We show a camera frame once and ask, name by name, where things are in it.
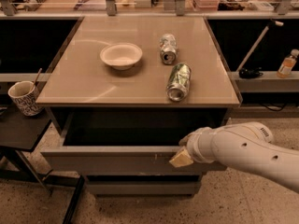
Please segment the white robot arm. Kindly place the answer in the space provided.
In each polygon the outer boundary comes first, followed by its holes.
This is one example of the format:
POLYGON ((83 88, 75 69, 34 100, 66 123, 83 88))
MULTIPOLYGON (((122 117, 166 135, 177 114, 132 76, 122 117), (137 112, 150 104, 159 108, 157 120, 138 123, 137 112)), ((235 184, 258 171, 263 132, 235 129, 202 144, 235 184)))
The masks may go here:
POLYGON ((170 160, 176 168, 217 161, 259 175, 299 192, 299 151, 273 144, 273 134, 260 122, 199 128, 179 141, 170 160))

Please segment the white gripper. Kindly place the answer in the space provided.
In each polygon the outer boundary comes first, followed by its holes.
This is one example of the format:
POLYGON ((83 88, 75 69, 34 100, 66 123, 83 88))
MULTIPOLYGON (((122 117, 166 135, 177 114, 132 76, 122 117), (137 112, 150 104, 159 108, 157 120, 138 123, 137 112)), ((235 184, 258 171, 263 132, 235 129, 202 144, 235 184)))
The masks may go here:
POLYGON ((182 147, 169 161, 174 167, 184 167, 199 163, 212 163, 216 160, 212 150, 212 140, 217 132, 209 127, 199 128, 179 140, 182 147))

